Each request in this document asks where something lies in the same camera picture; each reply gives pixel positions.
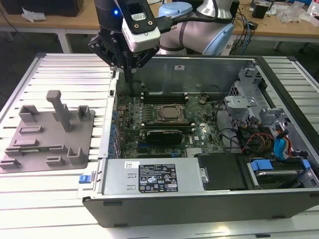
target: floor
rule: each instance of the floor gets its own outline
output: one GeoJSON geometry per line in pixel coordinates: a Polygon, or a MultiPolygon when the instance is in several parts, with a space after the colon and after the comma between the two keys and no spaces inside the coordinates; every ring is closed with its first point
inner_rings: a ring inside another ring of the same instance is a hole
{"type": "MultiPolygon", "coordinates": [[[[74,53],[90,53],[87,48],[92,36],[70,35],[74,53]]],[[[283,43],[278,52],[273,50],[274,42],[252,41],[244,55],[248,56],[295,56],[299,62],[319,80],[319,46],[309,45],[304,53],[299,50],[304,43],[283,43]]],[[[13,34],[13,42],[0,38],[0,109],[23,77],[37,52],[61,53],[62,49],[54,34],[13,34]]],[[[241,49],[233,55],[240,54],[241,49]]]]}

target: cpu socket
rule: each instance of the cpu socket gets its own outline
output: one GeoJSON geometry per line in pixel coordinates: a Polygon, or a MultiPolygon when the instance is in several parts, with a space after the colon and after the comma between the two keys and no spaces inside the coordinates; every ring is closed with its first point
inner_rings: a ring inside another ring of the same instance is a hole
{"type": "Polygon", "coordinates": [[[161,105],[157,106],[157,122],[183,121],[185,122],[184,107],[182,105],[161,105]]]}

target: gray 3d-printed holder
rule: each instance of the gray 3d-printed holder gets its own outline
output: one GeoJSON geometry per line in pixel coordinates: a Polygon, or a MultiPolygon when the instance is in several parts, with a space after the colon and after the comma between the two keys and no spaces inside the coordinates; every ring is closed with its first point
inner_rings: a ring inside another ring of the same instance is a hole
{"type": "Polygon", "coordinates": [[[46,98],[55,112],[38,112],[35,106],[22,106],[21,122],[0,161],[0,173],[87,166],[94,110],[79,106],[77,111],[69,111],[61,102],[60,91],[48,91],[46,98]]]}

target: sticker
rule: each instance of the sticker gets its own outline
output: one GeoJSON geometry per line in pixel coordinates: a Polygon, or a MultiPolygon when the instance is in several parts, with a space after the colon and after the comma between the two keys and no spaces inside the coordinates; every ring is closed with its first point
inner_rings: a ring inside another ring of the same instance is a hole
{"type": "Polygon", "coordinates": [[[146,19],[145,14],[143,12],[137,13],[137,14],[132,14],[131,17],[134,21],[141,21],[141,20],[146,19]]]}
{"type": "Polygon", "coordinates": [[[139,161],[125,161],[124,168],[139,168],[139,161]]]}
{"type": "Polygon", "coordinates": [[[185,70],[185,66],[176,65],[176,66],[174,66],[174,70],[183,71],[183,70],[185,70]]]}
{"type": "Polygon", "coordinates": [[[141,193],[178,192],[175,164],[139,165],[139,191],[141,193]]]}

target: vertical post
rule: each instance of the vertical post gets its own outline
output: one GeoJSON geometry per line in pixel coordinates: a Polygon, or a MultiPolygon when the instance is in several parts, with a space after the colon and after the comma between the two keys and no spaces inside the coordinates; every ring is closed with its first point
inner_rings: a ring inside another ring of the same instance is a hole
{"type": "Polygon", "coordinates": [[[70,123],[70,112],[66,105],[61,102],[61,92],[60,91],[48,91],[46,94],[47,101],[53,104],[55,112],[60,119],[60,122],[64,128],[65,132],[71,131],[70,123]]]}

